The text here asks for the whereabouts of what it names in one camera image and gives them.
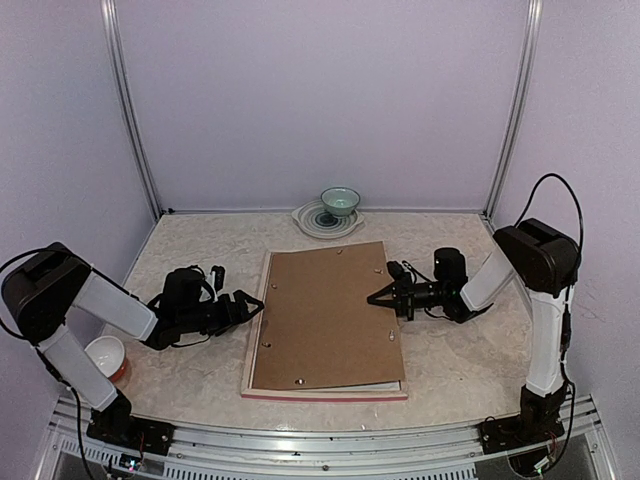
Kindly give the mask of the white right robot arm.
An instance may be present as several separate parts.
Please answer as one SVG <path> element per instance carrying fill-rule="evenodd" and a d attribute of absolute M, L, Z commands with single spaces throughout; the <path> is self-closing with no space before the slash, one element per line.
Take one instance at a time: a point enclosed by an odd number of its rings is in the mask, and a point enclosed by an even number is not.
<path fill-rule="evenodd" d="M 563 367 L 581 245 L 534 218 L 495 231 L 493 240 L 494 250 L 474 276 L 468 276 L 464 255 L 453 247 L 435 251 L 433 278 L 408 262 L 390 261 L 391 283 L 367 302 L 408 321 L 418 310 L 439 308 L 446 319 L 463 324 L 488 311 L 501 291 L 520 279 L 531 304 L 533 343 L 511 433 L 518 442 L 531 444 L 558 422 L 569 385 Z"/>

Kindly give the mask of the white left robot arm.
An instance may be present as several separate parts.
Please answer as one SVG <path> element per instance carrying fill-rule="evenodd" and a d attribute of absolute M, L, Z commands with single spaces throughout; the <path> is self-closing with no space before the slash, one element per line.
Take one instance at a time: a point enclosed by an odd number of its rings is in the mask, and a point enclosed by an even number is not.
<path fill-rule="evenodd" d="M 70 311 L 81 310 L 162 351 L 185 347 L 185 335 L 208 341 L 264 309 L 242 290 L 221 293 L 220 266 L 209 273 L 198 266 L 178 268 L 166 276 L 160 294 L 143 302 L 60 242 L 16 255 L 1 273 L 1 298 L 15 323 L 6 333 L 29 343 L 52 376 L 90 405 L 92 425 L 121 445 L 139 436 L 139 421 L 68 327 Z"/>

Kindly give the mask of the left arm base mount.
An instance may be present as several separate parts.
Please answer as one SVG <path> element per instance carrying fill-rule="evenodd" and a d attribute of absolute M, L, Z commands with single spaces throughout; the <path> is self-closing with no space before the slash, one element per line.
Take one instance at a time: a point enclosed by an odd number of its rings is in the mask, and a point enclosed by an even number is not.
<path fill-rule="evenodd" d="M 115 389 L 115 399 L 102 411 L 91 409 L 87 436 L 107 444 L 167 456 L 176 427 L 168 422 L 133 416 L 129 399 Z"/>

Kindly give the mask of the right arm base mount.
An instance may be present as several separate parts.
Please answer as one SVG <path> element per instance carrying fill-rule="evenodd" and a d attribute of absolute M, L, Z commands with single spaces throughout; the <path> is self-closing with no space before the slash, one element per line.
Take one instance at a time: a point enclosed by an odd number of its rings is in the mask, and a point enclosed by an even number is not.
<path fill-rule="evenodd" d="M 563 436 L 565 429 L 560 408 L 566 394 L 565 385 L 546 396 L 539 396 L 523 386 L 518 414 L 500 419 L 487 417 L 478 425 L 483 453 L 508 451 Z"/>

